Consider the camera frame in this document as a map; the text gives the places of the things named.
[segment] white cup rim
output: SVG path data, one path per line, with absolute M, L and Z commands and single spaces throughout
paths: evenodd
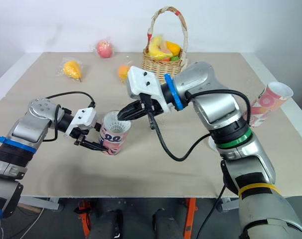
M 268 87 L 272 92 L 281 97 L 292 97 L 294 94 L 293 90 L 289 86 L 281 82 L 270 82 Z

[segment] basket handle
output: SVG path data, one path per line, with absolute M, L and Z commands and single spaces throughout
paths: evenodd
M 151 21 L 151 26 L 148 29 L 148 43 L 146 46 L 146 52 L 148 52 L 148 49 L 149 49 L 149 44 L 150 44 L 150 40 L 152 38 L 155 20 L 161 13 L 164 13 L 165 11 L 173 12 L 175 15 L 177 15 L 179 17 L 180 22 L 181 22 L 182 32 L 183 32 L 183 36 L 184 36 L 183 48 L 182 48 L 183 51 L 182 51 L 182 55 L 181 55 L 181 61 L 182 61 L 181 66 L 182 66 L 182 70 L 184 70 L 184 68 L 187 65 L 187 59 L 186 59 L 186 50 L 187 50 L 187 43 L 188 43 L 187 27 L 186 27 L 186 23 L 185 23 L 183 15 L 176 8 L 174 8 L 172 6 L 165 6 L 164 8 L 161 8 L 159 11 L 156 11 L 155 14 L 153 15 L 152 21 Z

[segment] yellow ring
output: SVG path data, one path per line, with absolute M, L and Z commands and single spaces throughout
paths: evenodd
M 239 197 L 241 196 L 241 194 L 248 190 L 248 189 L 252 189 L 252 188 L 270 188 L 273 189 L 274 191 L 276 191 L 278 194 L 280 194 L 280 192 L 278 191 L 278 189 L 272 185 L 272 184 L 268 184 L 268 183 L 252 183 L 249 185 L 246 185 L 245 187 L 241 188 L 239 190 Z

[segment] wrapped fruit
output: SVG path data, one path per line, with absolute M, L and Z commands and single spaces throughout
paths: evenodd
M 172 56 L 170 61 L 178 61 L 180 58 L 178 56 Z
M 130 66 L 121 65 L 118 68 L 118 75 L 120 77 L 121 82 L 125 82 L 128 77 L 128 71 L 130 70 Z
M 180 53 L 181 47 L 170 41 L 166 41 L 167 49 L 172 52 L 173 56 L 177 56 Z
M 97 43 L 94 51 L 102 58 L 109 58 L 113 55 L 113 46 L 109 40 L 101 40 Z
M 68 60 L 63 64 L 64 75 L 81 82 L 81 65 L 76 60 Z
M 149 56 L 155 60 L 162 60 L 163 58 L 172 57 L 173 54 L 167 50 L 166 46 L 162 43 L 162 37 L 155 36 L 149 44 Z

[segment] green ring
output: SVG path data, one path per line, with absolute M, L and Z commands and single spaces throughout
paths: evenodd
M 231 142 L 228 142 L 228 143 L 217 144 L 216 146 L 218 146 L 219 148 L 234 147 L 234 146 L 246 141 L 251 136 L 251 134 L 252 134 L 252 130 L 250 128 L 248 128 L 248 130 L 245 132 L 245 134 L 243 134 L 241 137 L 239 137 Z

